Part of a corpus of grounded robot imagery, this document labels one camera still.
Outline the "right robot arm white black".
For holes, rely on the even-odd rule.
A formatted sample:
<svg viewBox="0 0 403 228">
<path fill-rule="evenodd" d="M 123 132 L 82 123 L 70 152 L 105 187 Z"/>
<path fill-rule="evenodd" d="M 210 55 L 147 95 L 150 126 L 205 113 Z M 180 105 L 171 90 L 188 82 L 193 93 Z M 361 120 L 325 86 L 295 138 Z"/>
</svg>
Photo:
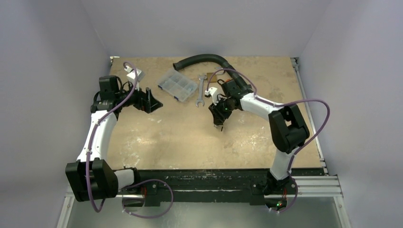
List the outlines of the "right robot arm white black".
<svg viewBox="0 0 403 228">
<path fill-rule="evenodd" d="M 204 95 L 212 99 L 209 110 L 215 126 L 223 126 L 234 110 L 255 114 L 268 121 L 276 154 L 270 167 L 263 194 L 279 193 L 290 181 L 295 154 L 310 136 L 307 124 L 296 104 L 275 103 L 258 96 L 253 84 L 243 79 L 229 79 L 216 87 L 207 87 Z"/>
</svg>

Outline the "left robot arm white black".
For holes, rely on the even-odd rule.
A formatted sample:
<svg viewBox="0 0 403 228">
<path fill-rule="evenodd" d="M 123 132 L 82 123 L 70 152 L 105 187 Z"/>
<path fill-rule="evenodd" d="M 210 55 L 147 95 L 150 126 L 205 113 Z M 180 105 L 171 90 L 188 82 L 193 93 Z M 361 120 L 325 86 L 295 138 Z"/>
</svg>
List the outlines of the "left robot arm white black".
<svg viewBox="0 0 403 228">
<path fill-rule="evenodd" d="M 106 161 L 112 132 L 123 108 L 132 106 L 149 114 L 163 106 L 150 88 L 139 87 L 138 80 L 139 76 L 129 73 L 126 82 L 129 88 L 125 90 L 125 84 L 117 76 L 99 78 L 99 91 L 90 107 L 91 125 L 84 147 L 77 160 L 65 168 L 69 185 L 79 202 L 114 198 L 123 188 L 129 194 L 141 190 L 136 168 L 114 170 Z"/>
</svg>

